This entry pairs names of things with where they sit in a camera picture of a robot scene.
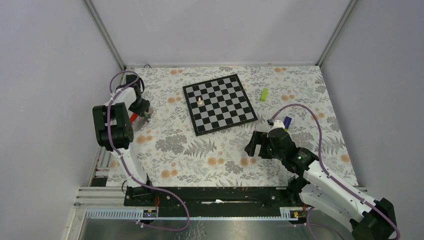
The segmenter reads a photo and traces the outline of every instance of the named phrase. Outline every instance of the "blue object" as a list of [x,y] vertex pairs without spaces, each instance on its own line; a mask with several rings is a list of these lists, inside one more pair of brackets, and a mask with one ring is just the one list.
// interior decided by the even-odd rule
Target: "blue object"
[[290,123],[291,122],[292,122],[292,118],[291,117],[286,116],[284,118],[284,121],[282,123],[284,124],[284,127],[285,127],[286,130],[289,129],[289,126],[290,126]]

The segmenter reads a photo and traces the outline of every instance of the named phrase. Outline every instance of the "chess square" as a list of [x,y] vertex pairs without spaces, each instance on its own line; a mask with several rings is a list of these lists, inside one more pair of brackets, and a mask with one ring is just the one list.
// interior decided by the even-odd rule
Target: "chess square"
[[196,136],[258,119],[236,74],[184,86],[183,91]]

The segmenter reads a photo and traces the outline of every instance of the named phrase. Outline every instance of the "red object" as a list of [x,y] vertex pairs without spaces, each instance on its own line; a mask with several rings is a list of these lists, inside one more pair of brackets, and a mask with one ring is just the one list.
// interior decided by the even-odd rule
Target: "red object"
[[135,113],[133,113],[132,115],[131,115],[131,117],[129,118],[129,122],[131,123],[131,124],[133,124],[133,122],[136,120],[136,118],[138,117],[138,115],[137,114],[135,114]]

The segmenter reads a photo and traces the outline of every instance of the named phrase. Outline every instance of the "table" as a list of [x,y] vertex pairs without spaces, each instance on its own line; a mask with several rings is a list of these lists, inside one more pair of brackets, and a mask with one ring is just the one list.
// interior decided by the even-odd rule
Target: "table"
[[[324,164],[357,186],[358,182],[318,66],[136,68],[145,84],[142,97],[151,102],[151,121],[134,133],[137,157],[154,186],[281,187],[292,173],[276,159],[249,157],[244,147],[252,132],[267,132],[267,120],[281,107],[301,103],[312,109],[323,133]],[[237,74],[257,121],[196,136],[183,86]],[[260,98],[268,88],[265,102]],[[288,133],[297,146],[315,153],[318,128],[309,112],[292,107],[277,119],[292,118]],[[106,186],[120,187],[125,176],[112,160]]]

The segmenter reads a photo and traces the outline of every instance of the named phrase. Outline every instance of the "tabletop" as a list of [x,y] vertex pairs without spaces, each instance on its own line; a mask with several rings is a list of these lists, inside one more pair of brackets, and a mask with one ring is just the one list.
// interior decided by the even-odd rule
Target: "tabletop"
[[[135,151],[153,186],[157,187],[282,187],[293,173],[277,159],[249,157],[244,151],[253,131],[267,132],[281,107],[300,103],[318,117],[322,128],[324,164],[349,184],[358,182],[318,66],[136,68],[144,81],[142,97],[150,101],[150,121],[134,133]],[[196,136],[183,87],[237,74],[257,121]],[[264,88],[268,95],[260,101]],[[318,151],[318,128],[300,107],[282,111],[297,146]],[[106,186],[120,187],[124,172],[112,160]]]

